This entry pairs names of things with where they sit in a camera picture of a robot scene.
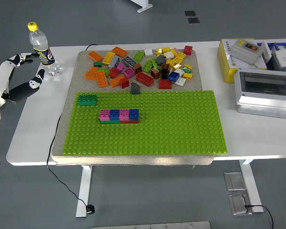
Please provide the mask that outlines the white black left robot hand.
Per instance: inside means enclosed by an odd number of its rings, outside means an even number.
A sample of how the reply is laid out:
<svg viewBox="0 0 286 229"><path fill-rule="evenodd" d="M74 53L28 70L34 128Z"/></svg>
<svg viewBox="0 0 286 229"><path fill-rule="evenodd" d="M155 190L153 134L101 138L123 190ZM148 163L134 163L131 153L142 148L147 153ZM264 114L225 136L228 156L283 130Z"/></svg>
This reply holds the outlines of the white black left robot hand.
<svg viewBox="0 0 286 229"><path fill-rule="evenodd" d="M33 62L33 58L38 57L35 53L21 53L8 58L0 65L0 108L10 101L14 104L36 93L43 82L45 70L41 69L30 81L20 84L19 86L9 89L10 79L15 68L24 63Z"/></svg>

